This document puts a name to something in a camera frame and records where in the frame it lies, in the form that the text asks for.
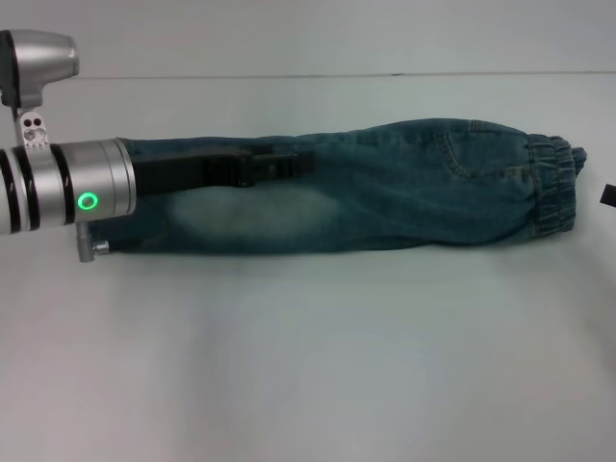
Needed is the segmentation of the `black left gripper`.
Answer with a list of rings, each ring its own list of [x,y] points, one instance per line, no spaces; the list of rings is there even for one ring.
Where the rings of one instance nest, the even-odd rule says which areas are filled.
[[[314,152],[273,152],[206,148],[179,157],[133,159],[137,196],[210,187],[249,188],[294,179],[315,170]]]

